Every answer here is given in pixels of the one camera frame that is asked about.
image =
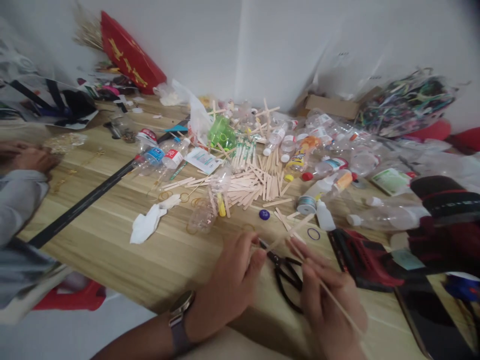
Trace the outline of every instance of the red decoration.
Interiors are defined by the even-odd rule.
[[[128,76],[144,94],[167,81],[162,70],[144,53],[130,34],[105,11],[101,12],[103,51],[120,71]]]

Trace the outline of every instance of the clear plastic bag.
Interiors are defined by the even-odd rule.
[[[431,73],[432,69],[420,69],[389,83],[362,106],[355,126],[393,138],[436,122],[436,116],[456,100],[458,89],[449,86],[444,77]]]

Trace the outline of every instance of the hand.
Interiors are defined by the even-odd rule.
[[[36,148],[36,145],[21,140],[2,141],[0,142],[0,155],[14,157],[28,148]]]
[[[34,147],[29,147],[15,157],[12,165],[14,170],[36,170],[46,174],[58,163],[58,159],[50,154],[49,148],[39,150]]]
[[[368,316],[360,303],[352,277],[335,271],[323,256],[313,254],[306,244],[292,238],[306,259],[302,265],[301,307],[313,335],[329,360],[363,359],[359,337],[345,315],[320,285],[322,280],[362,332],[367,330]]]
[[[252,243],[259,243],[254,232],[224,243],[210,280],[197,291],[185,316],[185,331],[192,343],[214,335],[254,302],[267,253],[259,248],[250,257]]]

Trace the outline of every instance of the wood grain surface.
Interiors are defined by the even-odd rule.
[[[169,128],[187,116],[185,109],[163,107],[155,98],[139,105],[152,113],[163,114],[162,119],[153,119],[152,113],[129,112],[140,127],[149,127],[158,135],[161,135],[160,129]],[[110,104],[100,104],[99,108],[114,109]],[[109,114],[101,111],[87,129],[82,131],[88,135],[87,141],[67,154],[51,172],[50,184],[64,177],[68,170],[76,168],[100,148],[105,154],[85,168],[78,169],[57,194],[50,190],[34,217],[19,234],[21,239],[30,240],[135,156],[135,145],[113,140],[110,132],[102,127],[108,121]],[[37,129],[32,135],[28,129],[16,129],[3,131],[2,137],[42,142],[52,133],[61,132],[65,130]],[[188,164],[175,181],[188,177],[200,179],[203,176]],[[204,195],[206,189],[201,186],[190,196],[189,202],[169,210],[161,218],[158,229],[145,243],[129,244],[134,219],[138,214],[146,214],[158,196],[158,193],[147,196],[154,181],[153,177],[126,176],[48,242],[42,251],[136,303],[161,313],[182,291],[196,288],[207,281],[223,243],[231,241],[239,232],[248,231],[253,226],[269,243],[286,235],[284,226],[273,215],[273,208],[268,208],[272,215],[269,220],[260,219],[259,210],[264,203],[261,198],[245,211],[234,205],[230,209],[231,218],[219,217],[209,234],[189,234],[186,225],[193,209],[191,201]],[[309,184],[296,179],[282,199],[296,199],[308,187]],[[190,188],[185,189],[183,186],[172,190],[174,194],[190,191]],[[353,201],[336,199],[328,203],[338,227],[348,227],[345,215],[353,211],[351,208],[362,209],[362,198],[365,196],[386,197],[371,185],[362,190],[351,186],[348,191]],[[294,206],[295,201],[278,205],[285,216],[296,211]],[[302,218],[303,215],[299,215],[288,221],[294,226]],[[313,241],[309,238],[307,230],[310,227],[319,231],[320,240]],[[364,229],[359,232],[388,247],[389,235]],[[330,258],[338,268],[327,234],[320,230],[315,219],[298,233],[314,251]],[[283,256],[289,254],[284,244],[275,251]],[[472,345],[473,327],[470,327],[465,314],[459,311],[456,302],[445,293],[439,281],[438,276],[432,278],[443,303]],[[359,291],[369,317],[366,337],[372,345],[375,359],[425,359],[395,296],[391,293]],[[290,289],[289,294],[299,303],[299,296],[293,289]],[[306,322],[282,298],[275,282],[273,265],[268,260],[261,273],[255,304],[235,320],[232,327],[254,341],[293,358],[307,359],[313,356]]]

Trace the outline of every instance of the sleeve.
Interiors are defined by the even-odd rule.
[[[30,219],[49,185],[47,177],[35,170],[13,170],[0,179],[0,249]]]

